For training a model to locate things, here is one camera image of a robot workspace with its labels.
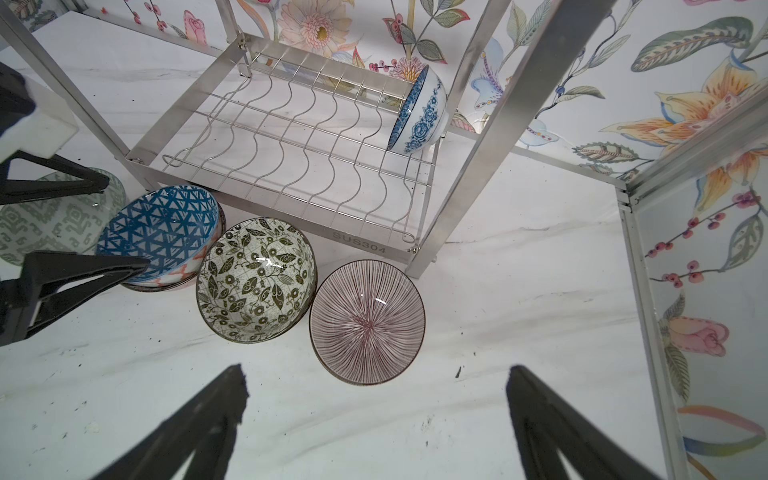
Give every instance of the white marble surface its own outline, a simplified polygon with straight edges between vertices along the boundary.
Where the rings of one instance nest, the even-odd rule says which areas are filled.
[[[36,35],[129,145],[212,61],[75,13]],[[9,51],[0,61],[23,65]],[[443,188],[450,158],[471,147],[446,140]],[[87,131],[61,154],[106,165],[129,197],[141,193]],[[366,257],[310,241],[320,279]],[[17,272],[0,265],[2,278]],[[192,286],[102,293],[0,348],[0,477],[88,478],[233,363],[250,398],[228,478],[524,478],[504,394],[514,364],[665,476],[608,185],[510,156],[415,284],[427,313],[421,352],[397,379],[366,388],[320,365],[307,318],[273,341],[238,345],[204,325]]]

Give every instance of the blue triangle patterned bowl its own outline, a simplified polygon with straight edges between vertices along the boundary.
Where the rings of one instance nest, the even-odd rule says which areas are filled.
[[[410,155],[434,144],[451,117],[445,111],[447,100],[440,78],[424,67],[400,108],[386,149]]]
[[[175,286],[197,274],[221,235],[223,216],[213,195],[194,185],[165,187],[139,197],[101,232],[97,255],[145,257],[147,269],[128,286]]]

